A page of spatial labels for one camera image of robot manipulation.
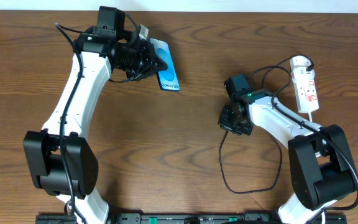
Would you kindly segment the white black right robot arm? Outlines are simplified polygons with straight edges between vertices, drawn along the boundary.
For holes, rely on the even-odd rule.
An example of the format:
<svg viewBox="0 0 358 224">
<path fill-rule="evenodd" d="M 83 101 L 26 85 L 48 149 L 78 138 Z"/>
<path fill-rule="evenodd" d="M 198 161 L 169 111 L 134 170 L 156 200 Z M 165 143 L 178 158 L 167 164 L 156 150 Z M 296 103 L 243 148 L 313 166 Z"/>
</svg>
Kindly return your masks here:
<svg viewBox="0 0 358 224">
<path fill-rule="evenodd" d="M 344 131 L 337 125 L 323 127 L 283 106 L 266 89 L 253 90 L 240 74 L 224 82 L 231 100 L 219 117 L 227 133 L 250 135 L 253 127 L 266 130 L 277 145 L 288 149 L 293 195 L 278 210 L 280 223 L 328 222 L 326 210 L 351 193 L 357 194 L 358 174 Z"/>
</svg>

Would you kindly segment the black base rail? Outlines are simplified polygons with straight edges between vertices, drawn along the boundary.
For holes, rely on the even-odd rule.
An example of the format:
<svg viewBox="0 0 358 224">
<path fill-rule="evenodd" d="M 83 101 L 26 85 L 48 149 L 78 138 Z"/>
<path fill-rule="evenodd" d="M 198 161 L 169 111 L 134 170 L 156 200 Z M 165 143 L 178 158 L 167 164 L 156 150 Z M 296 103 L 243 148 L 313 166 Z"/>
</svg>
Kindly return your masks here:
<svg viewBox="0 0 358 224">
<path fill-rule="evenodd" d="M 36 224 L 61 224 L 61 223 L 101 223 L 86 218 L 83 222 L 69 220 L 64 215 L 37 215 Z M 121 213 L 109 215 L 105 223 L 111 224 L 213 224 L 213 223 L 282 223 L 277 215 L 267 212 L 247 212 L 243 215 L 141 215 L 139 213 Z M 325 223 L 346 224 L 345 215 L 325 216 Z"/>
</svg>

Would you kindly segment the white power strip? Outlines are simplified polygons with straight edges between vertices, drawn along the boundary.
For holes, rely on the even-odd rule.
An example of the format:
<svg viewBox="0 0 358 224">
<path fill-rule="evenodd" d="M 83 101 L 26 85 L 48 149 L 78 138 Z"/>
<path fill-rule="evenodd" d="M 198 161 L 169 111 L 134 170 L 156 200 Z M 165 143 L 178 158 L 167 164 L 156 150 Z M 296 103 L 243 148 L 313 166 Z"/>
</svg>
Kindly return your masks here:
<svg viewBox="0 0 358 224">
<path fill-rule="evenodd" d="M 311 60 L 303 55 L 290 59 L 291 77 L 299 113 L 309 114 L 319 109 Z"/>
</svg>

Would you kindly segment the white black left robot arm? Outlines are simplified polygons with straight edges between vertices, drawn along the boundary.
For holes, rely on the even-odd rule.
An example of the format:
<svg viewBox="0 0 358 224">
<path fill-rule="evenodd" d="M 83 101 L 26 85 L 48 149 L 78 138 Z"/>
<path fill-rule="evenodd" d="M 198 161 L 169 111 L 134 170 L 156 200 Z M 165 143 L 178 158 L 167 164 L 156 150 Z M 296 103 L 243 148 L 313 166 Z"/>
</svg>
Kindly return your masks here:
<svg viewBox="0 0 358 224">
<path fill-rule="evenodd" d="M 129 15 L 99 8 L 95 26 L 70 40 L 73 63 L 59 102 L 40 131 L 28 131 L 24 152 L 33 184 L 64 203 L 61 215 L 38 215 L 37 223 L 115 223 L 116 215 L 96 188 L 99 164 L 88 144 L 90 123 L 114 70 L 139 81 L 168 70 L 148 30 L 126 30 Z"/>
</svg>

